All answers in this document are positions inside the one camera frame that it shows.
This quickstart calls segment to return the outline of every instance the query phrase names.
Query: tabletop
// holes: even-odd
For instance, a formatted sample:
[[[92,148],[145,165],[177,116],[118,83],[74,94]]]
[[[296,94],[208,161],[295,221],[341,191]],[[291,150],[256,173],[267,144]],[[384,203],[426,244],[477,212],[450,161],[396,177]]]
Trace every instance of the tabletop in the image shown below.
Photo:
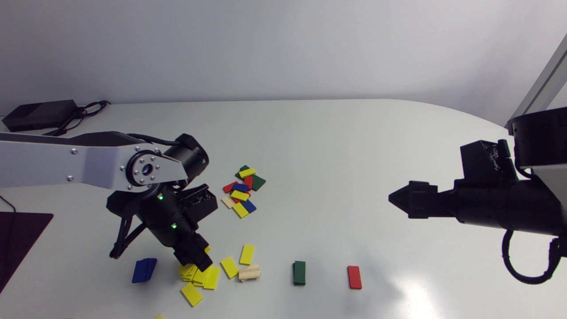
[[[200,222],[216,266],[256,246],[257,280],[221,273],[215,291],[192,308],[170,248],[144,231],[118,260],[108,253],[120,219],[106,210],[112,191],[88,185],[2,188],[21,212],[54,218],[0,294],[0,318],[560,318],[567,271],[529,286],[506,271],[502,229],[453,218],[410,220],[388,202],[409,180],[439,190],[462,178],[459,147],[513,139],[502,127],[431,104],[403,100],[297,100],[111,105],[66,137],[141,133],[193,135],[210,165],[219,208]],[[220,201],[238,169],[266,184],[240,219]],[[0,206],[9,211],[9,207]],[[550,237],[517,233],[516,269],[539,275]],[[151,280],[131,283],[134,265],[157,258]],[[306,262],[294,286],[292,263]],[[347,266],[360,267],[361,290]]]

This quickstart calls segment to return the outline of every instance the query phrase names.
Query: black power adapter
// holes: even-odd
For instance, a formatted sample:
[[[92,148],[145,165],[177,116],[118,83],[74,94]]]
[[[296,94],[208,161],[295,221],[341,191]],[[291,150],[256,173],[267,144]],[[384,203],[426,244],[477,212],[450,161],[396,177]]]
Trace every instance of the black power adapter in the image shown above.
[[[59,128],[77,113],[73,100],[24,104],[6,115],[2,122],[10,132]]]

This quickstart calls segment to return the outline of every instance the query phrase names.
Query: dark mat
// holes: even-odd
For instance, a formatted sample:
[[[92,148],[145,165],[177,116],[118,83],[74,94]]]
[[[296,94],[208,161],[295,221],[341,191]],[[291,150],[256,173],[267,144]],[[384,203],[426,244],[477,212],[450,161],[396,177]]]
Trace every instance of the dark mat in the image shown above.
[[[53,214],[0,212],[0,293]]]

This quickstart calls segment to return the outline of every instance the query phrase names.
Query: cable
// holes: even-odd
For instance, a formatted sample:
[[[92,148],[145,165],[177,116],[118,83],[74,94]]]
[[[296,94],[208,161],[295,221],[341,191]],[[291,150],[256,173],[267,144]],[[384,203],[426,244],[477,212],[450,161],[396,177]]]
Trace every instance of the cable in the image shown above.
[[[561,259],[561,255],[559,254],[559,238],[554,238],[549,243],[549,263],[547,266],[547,270],[543,272],[543,275],[537,277],[528,277],[524,276],[516,271],[510,262],[510,239],[512,238],[512,234],[514,233],[513,230],[508,229],[506,234],[504,234],[504,238],[502,239],[502,259],[504,259],[504,265],[510,274],[518,279],[519,281],[523,282],[524,284],[541,284],[546,282],[551,278],[553,272],[559,265],[559,260]]]
[[[66,134],[68,131],[76,128],[77,126],[79,126],[79,124],[86,118],[86,117],[91,117],[91,116],[95,116],[98,113],[100,113],[103,109],[106,108],[107,105],[111,104],[109,101],[107,100],[101,100],[98,102],[92,102],[87,104],[84,107],[78,107],[76,112],[74,112],[71,116],[69,116],[69,118],[57,129],[54,129],[53,131],[47,132],[43,135],[46,136],[61,136],[63,134]],[[96,105],[100,105],[100,107],[92,112],[88,112],[87,109],[96,106]],[[74,120],[80,120],[76,125],[67,128],[67,126],[69,124],[71,124],[72,121]]]
[[[150,142],[150,143],[153,142],[153,143],[158,143],[158,144],[167,145],[167,146],[175,146],[175,145],[181,144],[178,141],[166,141],[166,140],[162,140],[161,138],[143,135],[143,134],[131,133],[131,134],[127,134],[127,135],[132,136],[134,138],[139,138],[140,140],[144,140],[146,142]]]
[[[516,170],[525,178],[533,179],[535,176],[533,174],[527,173],[526,170],[521,169],[518,165],[518,161],[514,161],[514,167],[516,167]]]
[[[2,199],[6,204],[10,205],[14,210],[14,213],[12,214],[12,222],[10,222],[10,231],[8,232],[8,240],[6,241],[6,254],[3,262],[4,266],[2,267],[2,275],[0,275],[0,282],[1,282],[2,279],[4,279],[4,275],[6,274],[6,269],[8,268],[8,249],[10,248],[10,238],[12,237],[12,230],[14,229],[14,221],[16,220],[17,211],[16,211],[16,207],[14,207],[14,205],[8,202],[4,197],[0,196],[0,199]]]

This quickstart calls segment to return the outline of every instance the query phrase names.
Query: green wooden block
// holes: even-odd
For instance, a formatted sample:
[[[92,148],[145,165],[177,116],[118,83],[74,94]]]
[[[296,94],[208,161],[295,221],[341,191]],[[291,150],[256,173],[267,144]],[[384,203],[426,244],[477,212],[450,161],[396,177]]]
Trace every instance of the green wooden block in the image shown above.
[[[293,284],[305,286],[305,262],[295,261],[293,263]]]
[[[247,170],[247,169],[249,169],[249,168],[250,168],[250,167],[244,165],[244,166],[242,166],[242,167],[240,168],[240,171]],[[238,172],[236,172],[236,174],[234,174],[234,176],[236,176],[236,177],[237,177],[238,179],[240,179],[241,181],[244,180],[244,178],[240,177],[240,175],[238,174]]]
[[[257,191],[266,183],[266,180],[258,175],[252,175],[252,189]]]

